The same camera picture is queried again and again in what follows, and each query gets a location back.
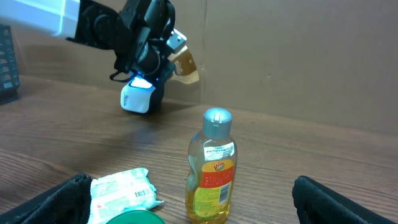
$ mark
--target plastic crate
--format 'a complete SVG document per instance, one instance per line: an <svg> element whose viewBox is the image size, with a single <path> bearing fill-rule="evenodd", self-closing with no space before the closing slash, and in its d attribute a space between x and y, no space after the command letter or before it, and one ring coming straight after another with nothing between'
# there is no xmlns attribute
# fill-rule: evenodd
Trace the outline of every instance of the plastic crate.
<svg viewBox="0 0 398 224"><path fill-rule="evenodd" d="M19 73L9 26L0 24L0 99L14 96Z"/></svg>

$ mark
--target white package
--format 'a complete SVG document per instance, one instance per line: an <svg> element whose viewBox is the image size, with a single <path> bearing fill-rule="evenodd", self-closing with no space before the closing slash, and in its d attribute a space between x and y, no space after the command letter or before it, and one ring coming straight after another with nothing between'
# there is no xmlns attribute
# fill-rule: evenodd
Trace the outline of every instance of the white package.
<svg viewBox="0 0 398 224"><path fill-rule="evenodd" d="M147 169L137 168L93 180L88 223L106 223L124 211L149 210L161 204L147 174Z"/></svg>

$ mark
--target bottle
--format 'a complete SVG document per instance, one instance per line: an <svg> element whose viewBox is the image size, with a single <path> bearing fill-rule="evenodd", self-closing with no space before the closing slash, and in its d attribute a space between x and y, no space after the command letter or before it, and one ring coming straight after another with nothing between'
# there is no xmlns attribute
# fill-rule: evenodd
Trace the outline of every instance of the bottle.
<svg viewBox="0 0 398 224"><path fill-rule="evenodd" d="M194 224L221 224L227 219L238 159L236 143L229 136L231 124L229 111L209 109L203 130L189 145L185 206Z"/></svg>

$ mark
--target wood grain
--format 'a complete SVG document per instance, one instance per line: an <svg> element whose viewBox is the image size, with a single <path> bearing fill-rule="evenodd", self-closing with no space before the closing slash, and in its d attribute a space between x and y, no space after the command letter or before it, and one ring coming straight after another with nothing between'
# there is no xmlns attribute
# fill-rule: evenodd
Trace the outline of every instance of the wood grain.
<svg viewBox="0 0 398 224"><path fill-rule="evenodd" d="M187 147L210 106L165 101L138 116L119 92L21 76L20 99L0 106L0 213L84 172L149 169L167 223L185 214ZM307 175L398 222L398 138L231 110L239 147L227 223L298 223L291 190Z"/></svg>

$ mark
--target brand logo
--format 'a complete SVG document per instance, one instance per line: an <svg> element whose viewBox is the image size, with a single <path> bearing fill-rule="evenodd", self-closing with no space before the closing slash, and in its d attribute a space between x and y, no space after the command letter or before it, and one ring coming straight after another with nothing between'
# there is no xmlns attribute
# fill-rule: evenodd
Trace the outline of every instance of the brand logo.
<svg viewBox="0 0 398 224"><path fill-rule="evenodd" d="M128 100L128 99L129 99L129 96L127 96L126 94L124 94L123 106L126 106L127 100Z"/></svg>
<svg viewBox="0 0 398 224"><path fill-rule="evenodd" d="M215 171L219 171L224 168L224 162L219 162L214 166Z"/></svg>

